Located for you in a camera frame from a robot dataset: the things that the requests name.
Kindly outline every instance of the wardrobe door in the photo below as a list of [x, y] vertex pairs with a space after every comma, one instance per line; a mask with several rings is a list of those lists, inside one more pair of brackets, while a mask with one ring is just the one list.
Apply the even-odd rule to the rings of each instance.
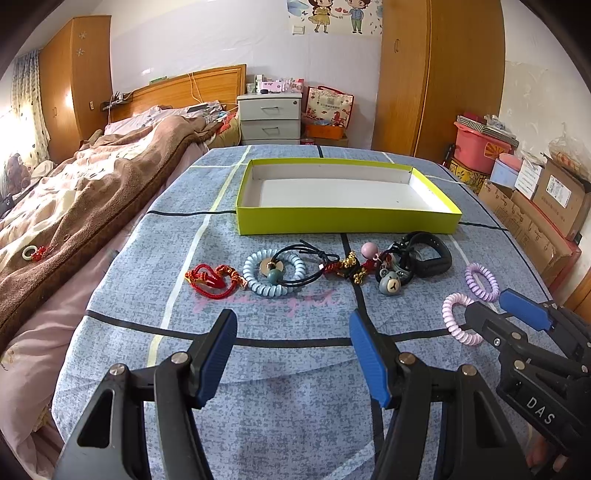
[[431, 56], [414, 155], [442, 163], [457, 116], [498, 115], [505, 78], [500, 0], [432, 0]]
[[83, 140], [107, 124], [107, 112], [100, 110], [100, 104], [113, 94], [110, 31], [110, 15], [73, 19], [72, 94], [78, 131]]
[[71, 158], [80, 142], [72, 101], [71, 32], [70, 21], [39, 53], [41, 108], [55, 163]]
[[430, 5], [430, 0], [384, 2], [374, 150], [414, 155], [429, 64]]

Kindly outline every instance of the cartoon boy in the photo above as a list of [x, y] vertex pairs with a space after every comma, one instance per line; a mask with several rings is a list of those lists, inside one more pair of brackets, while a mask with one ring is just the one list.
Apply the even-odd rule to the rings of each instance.
[[371, 3], [371, 0], [346, 0], [351, 10], [343, 15], [351, 15], [351, 23], [353, 24], [353, 33], [361, 33], [361, 21], [363, 20], [363, 9]]

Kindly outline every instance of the cardboard box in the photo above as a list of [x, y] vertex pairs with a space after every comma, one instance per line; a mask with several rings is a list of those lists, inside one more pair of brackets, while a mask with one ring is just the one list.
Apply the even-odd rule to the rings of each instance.
[[488, 180], [491, 176], [486, 173], [480, 173], [479, 171], [472, 170], [466, 167], [460, 161], [452, 158], [449, 170], [462, 182], [468, 185], [474, 193], [478, 195], [485, 180]]
[[515, 181], [515, 188], [519, 190], [528, 200], [531, 200], [538, 189], [540, 176], [544, 167], [530, 162], [527, 158], [523, 159], [519, 175]]
[[573, 256], [576, 257], [574, 261], [580, 257], [581, 250], [575, 243], [564, 239], [542, 211], [520, 192], [514, 192], [511, 200], [522, 212], [531, 218], [536, 227], [550, 240], [556, 250], [556, 256], [553, 259], [552, 265], [545, 272], [545, 276], [542, 277], [546, 285], [549, 286], [569, 264], [573, 263]]
[[567, 240], [579, 233], [591, 207], [590, 184], [583, 184], [551, 160], [544, 167], [532, 201]]
[[478, 197], [492, 210], [517, 240], [546, 284], [550, 284], [557, 258], [556, 249], [535, 223], [510, 198], [490, 181], [486, 181]]
[[236, 200], [241, 235], [453, 233], [458, 207], [416, 168], [345, 158], [257, 158]]

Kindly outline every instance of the black hair tie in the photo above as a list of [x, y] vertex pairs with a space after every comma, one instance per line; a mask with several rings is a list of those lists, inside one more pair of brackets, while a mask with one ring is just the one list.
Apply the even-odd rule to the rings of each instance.
[[[413, 256], [416, 252], [416, 245], [427, 245], [434, 249], [439, 258], [430, 258], [428, 260], [418, 260]], [[402, 237], [400, 242], [394, 242], [390, 248], [379, 256], [375, 278], [381, 281], [380, 266], [385, 261], [388, 254], [398, 256], [398, 266], [400, 269], [409, 272], [408, 277], [401, 279], [401, 284], [406, 285], [416, 275], [420, 278], [432, 277], [445, 273], [452, 266], [452, 254], [441, 239], [428, 232], [411, 232]]]
[[305, 285], [309, 285], [310, 283], [318, 280], [324, 274], [324, 271], [326, 270], [328, 265], [333, 264], [333, 263], [337, 263], [340, 261], [340, 257], [338, 255], [328, 254], [328, 253], [324, 252], [323, 250], [320, 250], [319, 248], [316, 248], [313, 245], [310, 245], [308, 242], [304, 242], [303, 240], [300, 240], [299, 244], [289, 245], [285, 248], [282, 248], [275, 255], [273, 255], [271, 257], [271, 261], [269, 262], [269, 270], [273, 270], [275, 268], [275, 265], [277, 264], [279, 255], [281, 255], [283, 252], [287, 252], [290, 250], [296, 250], [300, 254], [316, 255], [318, 258], [320, 258], [320, 260], [322, 262], [322, 267], [319, 268], [318, 272], [313, 273], [312, 275], [310, 275], [308, 277], [302, 278], [301, 280], [283, 280], [282, 279], [282, 280], [277, 281], [278, 285], [282, 285], [284, 287], [297, 288], [297, 287], [303, 287]]

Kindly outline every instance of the drawer handle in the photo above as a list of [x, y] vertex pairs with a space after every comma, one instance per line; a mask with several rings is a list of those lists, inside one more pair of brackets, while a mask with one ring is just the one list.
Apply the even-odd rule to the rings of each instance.
[[265, 133], [267, 133], [267, 130], [277, 130], [277, 134], [279, 134], [279, 127], [261, 127], [261, 130], [263, 130]]

